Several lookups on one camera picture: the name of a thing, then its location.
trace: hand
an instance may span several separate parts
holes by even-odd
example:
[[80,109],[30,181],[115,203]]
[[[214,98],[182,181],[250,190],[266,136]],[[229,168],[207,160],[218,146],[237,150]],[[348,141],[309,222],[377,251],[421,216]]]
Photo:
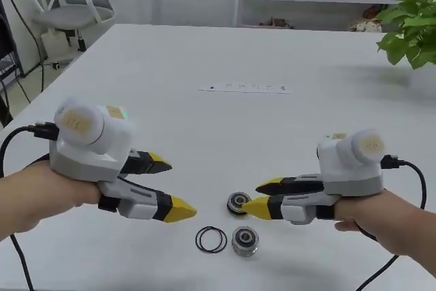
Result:
[[335,205],[339,231],[361,228],[374,235],[380,245],[396,255],[409,254],[416,239],[416,224],[424,211],[389,191],[367,198],[344,198]]
[[26,232],[41,219],[64,213],[82,204],[97,204],[100,192],[94,183],[62,177],[39,162],[1,181],[5,200],[1,215],[9,217],[12,232]]

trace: forearm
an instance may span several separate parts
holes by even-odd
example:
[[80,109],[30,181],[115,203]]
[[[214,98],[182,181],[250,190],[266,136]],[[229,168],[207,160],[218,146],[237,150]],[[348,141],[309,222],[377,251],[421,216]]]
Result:
[[0,241],[18,232],[23,225],[20,198],[9,177],[0,180]]
[[421,211],[412,233],[408,255],[436,277],[436,214]]

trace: table surface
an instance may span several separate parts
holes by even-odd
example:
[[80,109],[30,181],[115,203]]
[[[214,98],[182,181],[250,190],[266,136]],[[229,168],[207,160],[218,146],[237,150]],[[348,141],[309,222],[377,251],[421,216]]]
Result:
[[[293,226],[226,212],[237,191],[274,177],[318,172],[315,148],[332,132],[376,127],[388,151],[417,164],[436,209],[436,103],[412,96],[406,62],[377,53],[379,34],[116,25],[2,132],[50,121],[75,95],[126,107],[138,126],[135,146],[174,169],[137,183],[179,196],[198,209],[176,224],[124,219],[84,206],[19,235],[34,285],[51,290],[355,290],[390,254],[329,221]],[[209,83],[287,85],[292,94],[199,91]],[[6,173],[46,153],[43,140],[20,135],[7,150]],[[385,173],[386,186],[414,203],[417,176]],[[194,242],[208,225],[231,237],[238,226],[260,236],[244,260],[230,246],[203,254]],[[207,243],[214,241],[213,236]],[[0,244],[0,287],[25,288],[9,241]],[[367,290],[434,290],[436,281],[401,258]]]

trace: black cable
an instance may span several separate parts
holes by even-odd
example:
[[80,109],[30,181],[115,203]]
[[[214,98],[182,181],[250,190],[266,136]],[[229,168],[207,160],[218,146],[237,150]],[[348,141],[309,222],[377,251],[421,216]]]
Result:
[[23,23],[23,25],[26,27],[26,30],[29,32],[29,34],[31,35],[33,41],[35,42],[37,51],[38,51],[38,56],[40,57],[40,65],[41,65],[41,92],[44,91],[44,82],[45,82],[45,74],[46,74],[46,70],[44,67],[44,59],[42,58],[42,52],[41,52],[41,48],[40,48],[40,44],[38,44],[38,41],[36,40],[35,35],[33,34],[32,30],[30,29],[30,27],[27,25],[25,19],[22,17],[20,10],[18,9],[16,3],[14,0],[10,0],[12,3],[12,6],[15,9],[15,12],[18,14],[18,17],[21,19],[21,22]]
[[[7,146],[12,141],[12,139],[21,132],[32,132],[32,128],[30,126],[23,126],[23,127],[19,127],[18,129],[15,129],[6,137],[6,139],[3,141],[3,144],[0,147],[0,178],[5,177],[4,165],[5,165],[5,154],[6,154]],[[10,238],[12,240],[12,243],[14,244],[18,257],[20,257],[22,270],[24,271],[27,286],[29,287],[29,291],[35,291],[35,289],[33,288],[32,279],[30,277],[29,268],[27,267],[25,255],[23,254],[22,249],[18,244],[15,235],[14,234],[11,235]]]
[[30,100],[29,96],[27,95],[27,92],[26,92],[25,88],[21,84],[20,79],[21,79],[21,77],[18,76],[18,70],[15,70],[15,81],[18,83],[18,86],[20,87],[21,91],[24,93],[27,102],[30,104],[31,100]]
[[[381,163],[382,167],[384,165],[386,165],[386,168],[399,168],[401,166],[408,166],[412,170],[414,170],[416,172],[416,174],[418,174],[418,176],[420,178],[421,190],[422,190],[420,208],[425,209],[425,205],[427,204],[427,184],[426,184],[425,177],[424,177],[424,174],[422,173],[422,171],[417,167],[417,165],[414,165],[411,162],[406,162],[404,160],[398,160],[397,158],[395,158],[393,156],[389,156],[389,155],[384,158],[384,161],[386,159],[387,159],[387,162],[383,163],[383,161],[382,161],[382,163]],[[357,225],[357,227],[363,235],[369,237],[371,240],[377,241],[377,238],[375,236],[373,236],[371,233],[368,233],[363,228],[361,228],[359,225]],[[392,264],[394,264],[394,262],[398,258],[400,258],[398,255],[393,256],[383,267],[381,267],[377,272],[372,274],[372,276],[370,276],[365,282],[363,282],[362,285],[356,289],[356,291],[363,291],[363,289],[365,289],[372,281],[377,279],[389,267],[391,267]]]

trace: ball bearing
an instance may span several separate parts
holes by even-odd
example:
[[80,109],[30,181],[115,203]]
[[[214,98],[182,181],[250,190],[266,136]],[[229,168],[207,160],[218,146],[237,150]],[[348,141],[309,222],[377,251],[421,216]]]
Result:
[[236,217],[246,216],[247,213],[242,210],[243,204],[251,201],[251,198],[248,194],[243,192],[236,192],[231,194],[227,201],[227,209],[229,213]]
[[232,248],[241,257],[250,257],[258,250],[259,235],[248,226],[241,226],[233,232]]

